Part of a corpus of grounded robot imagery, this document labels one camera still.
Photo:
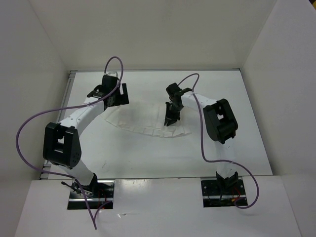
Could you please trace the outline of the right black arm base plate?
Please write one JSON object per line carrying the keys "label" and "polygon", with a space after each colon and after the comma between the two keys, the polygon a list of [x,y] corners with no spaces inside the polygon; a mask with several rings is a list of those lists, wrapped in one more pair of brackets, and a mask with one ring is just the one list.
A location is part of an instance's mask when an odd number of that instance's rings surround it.
{"label": "right black arm base plate", "polygon": [[201,192],[204,208],[230,207],[237,202],[238,206],[248,206],[243,180],[226,190],[221,190],[215,178],[201,179]]}

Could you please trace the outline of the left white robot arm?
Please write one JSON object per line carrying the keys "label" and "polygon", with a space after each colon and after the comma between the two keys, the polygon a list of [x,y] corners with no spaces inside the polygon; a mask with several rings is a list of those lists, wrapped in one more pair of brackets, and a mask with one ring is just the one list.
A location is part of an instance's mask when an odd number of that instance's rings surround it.
{"label": "left white robot arm", "polygon": [[49,123],[45,128],[43,158],[60,166],[68,175],[76,179],[72,188],[87,197],[96,196],[106,190],[106,185],[98,184],[97,176],[81,160],[79,137],[88,125],[107,108],[129,103],[127,86],[123,83],[105,100],[99,101],[109,88],[97,86],[84,101],[83,107],[76,109],[58,123]]}

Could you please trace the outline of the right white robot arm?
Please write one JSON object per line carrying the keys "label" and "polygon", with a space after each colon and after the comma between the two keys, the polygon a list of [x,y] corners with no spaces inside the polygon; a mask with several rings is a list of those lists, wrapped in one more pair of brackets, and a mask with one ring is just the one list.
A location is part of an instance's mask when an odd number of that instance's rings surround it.
{"label": "right white robot arm", "polygon": [[170,92],[170,101],[166,103],[164,126],[171,126],[180,120],[180,111],[184,107],[199,112],[201,128],[215,142],[218,163],[216,188],[222,194],[228,194],[237,183],[238,173],[233,168],[235,159],[234,137],[238,129],[235,115],[226,99],[208,99],[191,91]]}

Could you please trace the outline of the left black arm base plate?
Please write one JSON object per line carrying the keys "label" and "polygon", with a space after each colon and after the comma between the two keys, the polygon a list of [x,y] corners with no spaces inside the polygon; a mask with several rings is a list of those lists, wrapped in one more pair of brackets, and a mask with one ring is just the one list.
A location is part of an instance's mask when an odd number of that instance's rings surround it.
{"label": "left black arm base plate", "polygon": [[[71,189],[67,209],[87,210],[83,194],[81,193],[78,184],[75,182],[73,182],[71,185],[68,185],[65,182],[62,183]],[[100,186],[99,190],[95,191],[94,194],[86,194],[90,209],[113,209],[115,181],[99,180],[98,184]]]}

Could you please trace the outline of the white pleated skirt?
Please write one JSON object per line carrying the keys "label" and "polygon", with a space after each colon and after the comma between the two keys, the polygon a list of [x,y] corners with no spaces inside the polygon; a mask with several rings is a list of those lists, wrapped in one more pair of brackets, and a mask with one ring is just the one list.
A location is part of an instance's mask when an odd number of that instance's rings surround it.
{"label": "white pleated skirt", "polygon": [[165,126],[165,104],[134,101],[108,108],[101,114],[109,124],[129,132],[159,138],[175,138],[191,134],[185,121]]}

